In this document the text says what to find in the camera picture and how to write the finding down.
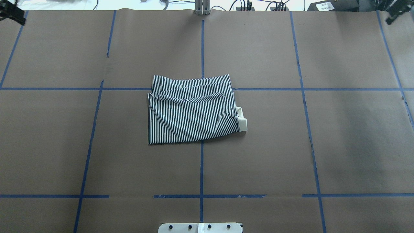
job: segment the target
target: white bracket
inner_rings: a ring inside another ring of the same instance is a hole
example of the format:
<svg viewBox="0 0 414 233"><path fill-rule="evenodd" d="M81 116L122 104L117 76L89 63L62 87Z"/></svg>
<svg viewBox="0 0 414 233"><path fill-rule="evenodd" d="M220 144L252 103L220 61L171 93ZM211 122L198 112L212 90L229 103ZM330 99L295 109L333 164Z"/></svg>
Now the white bracket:
<svg viewBox="0 0 414 233"><path fill-rule="evenodd" d="M243 233L241 223L164 223L158 233Z"/></svg>
<svg viewBox="0 0 414 233"><path fill-rule="evenodd" d="M195 0L196 15L209 15L210 14L210 0Z"/></svg>

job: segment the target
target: horizontal blue line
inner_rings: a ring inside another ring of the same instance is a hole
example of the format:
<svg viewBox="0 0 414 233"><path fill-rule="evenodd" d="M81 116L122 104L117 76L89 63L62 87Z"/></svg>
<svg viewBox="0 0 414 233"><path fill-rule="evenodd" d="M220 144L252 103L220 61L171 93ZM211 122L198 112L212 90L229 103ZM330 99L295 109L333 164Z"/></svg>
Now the horizontal blue line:
<svg viewBox="0 0 414 233"><path fill-rule="evenodd" d="M414 197L414 193L348 193L321 194L321 197ZM303 194L302 197L318 197L317 194Z"/></svg>
<svg viewBox="0 0 414 233"><path fill-rule="evenodd" d="M263 198L266 194L170 194L154 195L154 198Z"/></svg>
<svg viewBox="0 0 414 233"><path fill-rule="evenodd" d="M2 87L0 90L94 90L99 91L98 87ZM102 90L119 91L150 91L150 87L104 87ZM399 88L233 88L235 91L400 91ZM403 91L414 91L414 88L403 88Z"/></svg>
<svg viewBox="0 0 414 233"><path fill-rule="evenodd" d="M0 194L0 198L80 198L81 195ZM109 198L109 195L83 195L82 198Z"/></svg>

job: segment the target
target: folded striped fabric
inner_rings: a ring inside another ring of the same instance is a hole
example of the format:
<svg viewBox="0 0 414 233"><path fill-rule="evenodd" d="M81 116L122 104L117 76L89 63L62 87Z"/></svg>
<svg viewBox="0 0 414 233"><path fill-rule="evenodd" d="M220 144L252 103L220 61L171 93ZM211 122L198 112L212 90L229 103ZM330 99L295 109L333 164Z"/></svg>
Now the folded striped fabric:
<svg viewBox="0 0 414 233"><path fill-rule="evenodd" d="M191 80L156 75L148 100L148 144L200 141L247 131L229 75Z"/></svg>

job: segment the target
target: vertical blue line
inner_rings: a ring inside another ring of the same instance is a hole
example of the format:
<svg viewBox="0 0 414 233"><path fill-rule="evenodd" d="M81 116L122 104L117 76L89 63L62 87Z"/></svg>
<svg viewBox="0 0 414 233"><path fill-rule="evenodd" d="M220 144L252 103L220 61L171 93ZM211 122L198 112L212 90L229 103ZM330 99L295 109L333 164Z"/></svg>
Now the vertical blue line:
<svg viewBox="0 0 414 233"><path fill-rule="evenodd" d="M408 117L410 119L411 127L414 129L413 117L411 115L410 107L408 107L407 99L405 98L405 94L404 94L404 90L402 89L400 77L398 76L397 69L395 68L394 60L392 59L392 56L391 56L391 53L390 53L390 49L388 47L387 39L385 38L385 34L384 34L384 30L383 30L383 24L381 23L381 17L380 17L379 11L377 11L377 18L378 18L378 23L380 25L381 35L383 37L383 41L384 41L384 44L385 44L385 48L387 49L388 57L390 58L390 62L391 62L391 65L392 65L392 69L394 71L395 79L397 80L398 87L400 88L400 91L401 91L401 95L404 98L405 109L407 110L407 114L408 114Z"/></svg>
<svg viewBox="0 0 414 233"><path fill-rule="evenodd" d="M204 140L201 140L200 150L200 222L204 222Z"/></svg>
<svg viewBox="0 0 414 233"><path fill-rule="evenodd" d="M95 109L95 116L94 116L94 123L92 125L91 138L89 140L88 155L86 157L85 170L83 172L82 187L81 187L81 190L80 190L80 198L79 198L79 203L78 203L78 209L77 209L77 212L76 212L76 219L75 219L75 226L73 228L73 233L77 232L77 227L78 227L78 223L79 223L80 211L81 211L81 208L82 208L83 194L85 192L86 175L88 173L89 160L91 158L91 152L92 152L92 142L94 140L94 135L95 135L96 119L98 118L99 105L101 103L101 96L102 96L102 88L104 87L103 84L104 84L104 81L102 80L101 87L99 88L98 102L96 104L96 109Z"/></svg>
<svg viewBox="0 0 414 233"><path fill-rule="evenodd" d="M109 34L109 40L108 40L108 51L106 52L106 57L107 58L109 57L109 49L111 48L113 26L115 25L115 17L116 17L116 10L113 11L113 16L112 16L111 32Z"/></svg>
<svg viewBox="0 0 414 233"><path fill-rule="evenodd" d="M296 62L298 65L298 72L299 72L299 77L300 77L300 82L301 82L301 89L302 89L302 99L303 99L303 107L305 109L305 118L306 118L306 125L308 128L308 135L309 135L309 141L310 141L310 147L312 149L312 159L313 159L313 173L315 175L315 182L316 182L316 191L318 193L318 202L319 202L319 212L320 212L320 218L322 221L322 230L324 233L326 233L326 225L325 225L325 215L323 213L323 205L322 205L322 197L320 195L320 186L319 186L319 178L318 178L318 169L316 167L316 159L315 159L315 151L313 150L313 140L312 140L312 132L311 132L311 124L309 123L309 115L308 115L308 107L306 105L306 97L305 97L305 90L304 90L304 85L303 85L303 79L302 79L302 71L301 71L301 65L299 63L299 53L298 53L298 45L296 42L296 35L295 35L295 26L293 23L293 15L292 12L290 11L290 23L292 26L292 35L293 35L293 42L295 45L295 53L296 53Z"/></svg>
<svg viewBox="0 0 414 233"><path fill-rule="evenodd" d="M204 19L201 20L201 78L204 78Z"/></svg>
<svg viewBox="0 0 414 233"><path fill-rule="evenodd" d="M25 18L27 18L28 13L29 13L29 11L26 11L26 13L24 14ZM7 75L7 70L9 69L10 63L12 62L13 54L14 54L14 51L16 50L17 43L19 42L20 35L22 34L22 31L23 31L23 25L20 26L20 30L19 30L19 33L17 34L16 41L14 42L12 52L10 53L10 57L9 57L9 60L7 61L6 68L4 69L4 73L3 73L3 76L2 76L1 81L0 81L0 88L3 86L4 79L6 78L6 75Z"/></svg>

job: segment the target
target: striped cloth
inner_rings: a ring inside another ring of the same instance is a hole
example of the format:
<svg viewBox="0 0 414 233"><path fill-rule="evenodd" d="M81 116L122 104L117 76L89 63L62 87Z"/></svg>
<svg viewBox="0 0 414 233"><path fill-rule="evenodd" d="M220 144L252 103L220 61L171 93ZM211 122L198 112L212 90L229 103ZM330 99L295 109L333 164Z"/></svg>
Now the striped cloth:
<svg viewBox="0 0 414 233"><path fill-rule="evenodd" d="M180 143L247 131L229 75L191 80L154 76L148 94L148 143Z"/></svg>

